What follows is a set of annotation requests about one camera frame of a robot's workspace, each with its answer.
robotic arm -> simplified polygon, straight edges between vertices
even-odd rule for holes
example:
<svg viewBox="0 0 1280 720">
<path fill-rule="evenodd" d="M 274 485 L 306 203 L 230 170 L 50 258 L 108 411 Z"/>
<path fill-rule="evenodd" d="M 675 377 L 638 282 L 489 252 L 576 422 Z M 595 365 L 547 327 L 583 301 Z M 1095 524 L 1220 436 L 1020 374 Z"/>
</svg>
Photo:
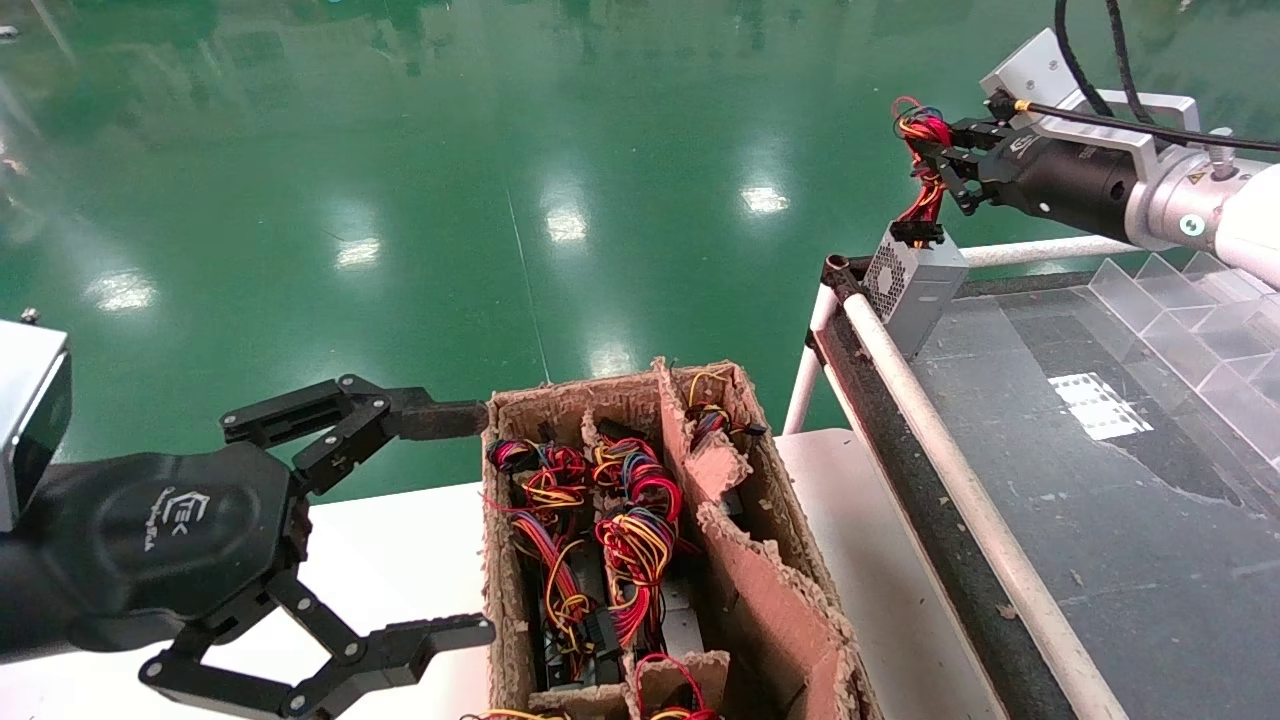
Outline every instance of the robotic arm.
<svg viewBox="0 0 1280 720">
<path fill-rule="evenodd" d="M 242 717 L 332 719 L 367 692 L 415 684 L 444 651 L 488 644 L 480 615 L 357 635 L 297 579 L 307 496 L 324 495 L 393 438 L 476 434 L 484 405 L 436 402 L 356 375 L 228 413 L 225 447 L 50 464 L 70 418 L 65 334 L 0 322 L 0 664 L 173 639 L 140 680 Z M 10 357 L 8 348 L 15 348 Z M 323 433 L 292 466 L 268 450 Z M 283 609 L 330 660 L 297 687 L 201 665 Z"/>
<path fill-rule="evenodd" d="M 1078 111 L 1085 96 L 1050 29 L 983 78 L 982 88 L 991 117 L 904 136 L 965 215 L 983 202 L 1007 205 L 1147 250 L 1211 252 L 1280 287 L 1280 232 L 1271 220 L 1280 168 L 1236 159 L 1233 147 L 1280 146 L 1238 141 L 1228 128 L 1202 135 L 1196 100 L 1176 95 L 1138 95 L 1171 128 Z M 1119 91 L 1101 96 L 1110 106 L 1126 104 Z M 899 234 L 941 240 L 931 225 L 913 223 Z"/>
</svg>

white metal pipe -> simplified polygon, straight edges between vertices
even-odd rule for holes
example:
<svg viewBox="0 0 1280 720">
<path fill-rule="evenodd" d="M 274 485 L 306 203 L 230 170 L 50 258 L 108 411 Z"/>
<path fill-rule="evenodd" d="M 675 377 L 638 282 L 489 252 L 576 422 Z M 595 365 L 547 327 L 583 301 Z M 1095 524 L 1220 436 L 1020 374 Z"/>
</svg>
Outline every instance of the white metal pipe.
<svg viewBox="0 0 1280 720">
<path fill-rule="evenodd" d="M 1147 250 L 1098 234 L 1037 240 L 1032 242 L 1010 242 L 1009 245 L 984 245 L 982 247 L 963 247 L 960 250 L 964 259 L 969 261 L 970 268 L 1019 265 L 1023 263 L 1088 258 L 1091 255 L 1119 255 L 1120 252 L 1147 252 Z"/>
<path fill-rule="evenodd" d="M 836 293 L 819 283 L 818 299 L 813 304 L 813 315 L 809 318 L 809 329 L 817 333 L 826 328 L 838 305 Z M 804 419 L 809 414 L 809 398 L 813 397 L 813 386 L 818 379 L 820 366 L 818 354 L 805 346 L 800 352 L 800 369 L 796 370 L 796 384 L 791 388 L 791 402 L 787 405 L 787 419 L 782 424 L 782 434 L 790 436 L 804 429 Z"/>
<path fill-rule="evenodd" d="M 1120 701 L 996 510 L 876 310 L 867 297 L 852 295 L 845 301 L 845 314 L 1076 716 L 1082 720 L 1126 719 Z"/>
<path fill-rule="evenodd" d="M 809 398 L 818 379 L 818 354 L 808 345 L 800 352 L 800 369 L 796 372 L 796 384 L 791 388 L 791 404 L 787 405 L 787 419 L 782 423 L 782 434 L 790 436 L 804 429 L 804 419 L 809 415 Z"/>
</svg>

dark table surface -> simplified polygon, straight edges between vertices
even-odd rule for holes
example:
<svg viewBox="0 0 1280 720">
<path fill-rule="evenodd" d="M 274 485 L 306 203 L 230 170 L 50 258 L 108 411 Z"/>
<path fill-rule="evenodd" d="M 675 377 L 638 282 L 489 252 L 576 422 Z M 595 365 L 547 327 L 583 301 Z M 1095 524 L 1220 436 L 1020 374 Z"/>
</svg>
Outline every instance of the dark table surface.
<svg viewBox="0 0 1280 720">
<path fill-rule="evenodd" d="M 1088 290 L 957 300 L 915 370 L 1130 716 L 1280 714 L 1280 478 Z"/>
</svg>

yellow wire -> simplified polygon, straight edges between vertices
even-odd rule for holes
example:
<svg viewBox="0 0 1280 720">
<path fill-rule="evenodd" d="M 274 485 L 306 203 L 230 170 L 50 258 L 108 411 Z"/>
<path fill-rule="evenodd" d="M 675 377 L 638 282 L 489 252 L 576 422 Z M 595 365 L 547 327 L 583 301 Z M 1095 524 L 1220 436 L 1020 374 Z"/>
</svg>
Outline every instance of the yellow wire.
<svg viewBox="0 0 1280 720">
<path fill-rule="evenodd" d="M 698 395 L 696 395 L 698 393 L 698 380 L 700 380 L 703 378 L 716 378 L 717 380 L 719 380 L 722 383 L 728 382 L 728 379 L 724 378 L 724 375 L 721 375 L 719 373 L 708 373 L 705 370 L 703 370 L 701 373 L 698 373 L 696 375 L 694 375 L 694 382 L 689 383 L 689 406 L 690 407 L 692 407 L 694 405 L 698 405 L 698 402 L 695 402 L 694 398 L 698 397 Z"/>
<path fill-rule="evenodd" d="M 502 710 L 502 708 L 485 710 L 481 717 L 484 717 L 484 720 L 495 720 L 497 717 L 502 717 L 503 715 L 506 715 L 507 717 L 516 717 L 518 720 L 571 720 L 568 715 L 530 715 L 527 712 L 521 712 L 518 710 Z"/>
<path fill-rule="evenodd" d="M 561 564 L 564 562 L 564 556 L 568 555 L 568 551 L 572 550 L 573 546 L 582 544 L 584 542 L 586 541 L 579 539 L 566 544 L 564 550 L 562 550 L 561 553 L 556 557 L 556 562 L 552 564 L 552 571 L 550 574 L 548 574 L 547 589 L 543 592 L 543 602 L 547 603 L 547 614 L 552 616 L 553 623 L 558 620 L 556 607 L 552 605 L 552 588 L 556 587 L 556 574 L 559 573 L 559 566 Z M 564 598 L 564 603 L 567 605 L 570 600 L 571 598 Z M 573 642 L 575 650 L 577 650 L 577 638 L 572 637 L 572 633 L 570 633 L 568 626 L 562 625 L 561 623 L 556 623 L 556 626 L 559 628 L 562 633 L 566 633 L 571 637 L 571 642 Z"/>
</svg>

black rubber edge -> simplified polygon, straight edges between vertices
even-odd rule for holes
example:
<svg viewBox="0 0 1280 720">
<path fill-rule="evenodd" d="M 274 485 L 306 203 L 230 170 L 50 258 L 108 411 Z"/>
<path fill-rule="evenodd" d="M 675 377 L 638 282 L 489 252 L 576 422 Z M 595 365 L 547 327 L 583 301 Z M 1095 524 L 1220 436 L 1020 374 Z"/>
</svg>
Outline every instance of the black rubber edge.
<svg viewBox="0 0 1280 720">
<path fill-rule="evenodd" d="M 827 354 L 831 368 L 849 389 L 849 401 L 861 419 L 872 450 L 1005 711 L 1019 720 L 1075 717 L 1021 619 L 1001 614 L 1001 607 L 1011 609 L 1009 596 L 964 528 L 964 519 L 950 502 L 883 379 L 868 357 L 856 356 L 860 342 L 852 328 L 845 322 L 832 323 L 819 341 L 831 350 Z"/>
</svg>

